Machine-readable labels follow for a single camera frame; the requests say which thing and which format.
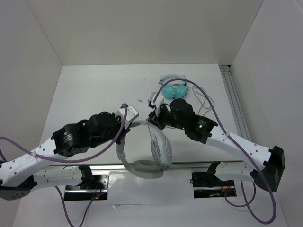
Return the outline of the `grey white headphones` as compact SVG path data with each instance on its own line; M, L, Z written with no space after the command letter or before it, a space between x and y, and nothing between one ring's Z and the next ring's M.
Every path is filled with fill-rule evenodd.
M128 163L124 153L125 138L116 144L116 154L122 162L124 168L142 179L157 179L163 177L164 171L172 165L172 148L169 139L165 134L148 120L135 121L130 127L138 127L146 125L148 127L149 136L151 139L151 160L137 160L133 163Z

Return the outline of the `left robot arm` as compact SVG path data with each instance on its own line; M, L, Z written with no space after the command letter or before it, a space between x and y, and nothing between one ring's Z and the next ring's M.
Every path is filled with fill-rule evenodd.
M84 162L100 156L114 143L119 143L138 116L138 113L130 110L125 110L124 113L101 112L91 116L89 120L65 125L31 151L3 137L3 140L25 154L12 161L0 163L0 197L7 201L17 200L36 189L59 185L75 185L83 189L91 187L94 178L91 168L84 165ZM97 154L79 159L77 162L80 165L75 168L48 169L54 162L69 163L68 158L106 142L109 144Z

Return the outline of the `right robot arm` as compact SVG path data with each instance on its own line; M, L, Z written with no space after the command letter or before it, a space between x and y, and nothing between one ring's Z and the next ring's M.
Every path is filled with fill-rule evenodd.
M213 162L206 175L209 184L218 185L228 180L250 181L265 191L277 192L285 169L282 148L264 147L224 131L217 122L197 115L184 99L173 100L169 105L163 101L158 104L149 102L148 106L152 108L149 120L160 130L167 126L183 130L191 140L219 148L244 162Z

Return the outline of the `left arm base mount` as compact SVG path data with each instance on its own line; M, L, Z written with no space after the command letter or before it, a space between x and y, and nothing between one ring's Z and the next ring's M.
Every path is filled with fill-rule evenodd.
M78 185L67 185L64 191L65 201L105 201L108 198L109 173L93 173L89 165L78 166L82 177Z

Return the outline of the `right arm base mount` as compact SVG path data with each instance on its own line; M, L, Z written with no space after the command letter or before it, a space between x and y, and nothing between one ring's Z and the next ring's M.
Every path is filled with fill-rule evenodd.
M233 180L222 181L217 178L215 168L221 162L212 162L205 171L193 171L190 183L193 185L194 198L219 198L224 197L227 192L227 197L236 197L235 183Z

